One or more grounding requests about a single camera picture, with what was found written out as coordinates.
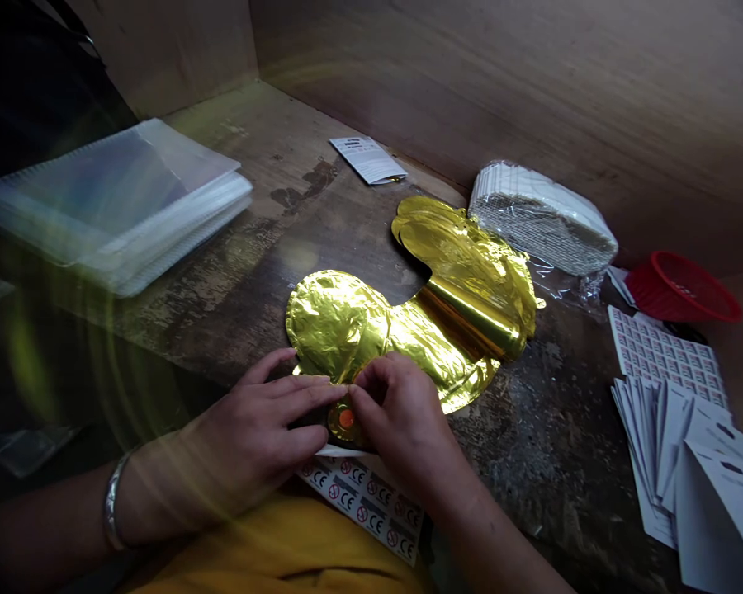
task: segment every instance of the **yellow shirt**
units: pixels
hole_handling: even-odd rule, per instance
[[[175,592],[434,592],[344,515],[280,493],[200,536],[135,594]]]

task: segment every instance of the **person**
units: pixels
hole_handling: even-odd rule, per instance
[[[122,546],[204,530],[134,592],[433,591],[423,565],[412,569],[317,496],[275,493],[328,440],[322,426],[291,423],[348,393],[386,467],[447,537],[475,592],[572,592],[476,477],[434,383],[412,360],[388,353],[349,386],[308,375],[267,382],[295,354],[263,357],[181,431],[132,453],[112,529],[106,490],[116,464],[1,504],[0,587],[46,591]]]

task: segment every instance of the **wooden partition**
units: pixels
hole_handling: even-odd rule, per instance
[[[261,77],[470,188],[588,196],[625,263],[743,272],[743,0],[253,0]]]
[[[67,0],[140,118],[258,76],[248,0]]]

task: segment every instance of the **gold foil balloon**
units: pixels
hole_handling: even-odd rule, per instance
[[[432,270],[407,303],[392,307],[341,271],[308,275],[295,287],[286,331],[301,372],[352,382],[369,361],[396,351],[434,380],[451,413],[478,397],[533,336],[537,306],[528,256],[479,229],[464,209],[424,196],[402,200],[397,241]]]

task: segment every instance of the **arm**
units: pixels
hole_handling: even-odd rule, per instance
[[[572,592],[467,463],[432,380],[405,356],[375,359],[350,387],[386,466],[420,498],[476,592]]]
[[[265,384],[294,349],[270,353],[184,429],[129,459],[116,497],[116,528],[130,547],[236,516],[279,487],[327,442],[320,426],[288,430],[346,387],[289,376]],[[0,588],[45,591],[98,567],[115,551],[103,504],[115,464],[0,505]]]

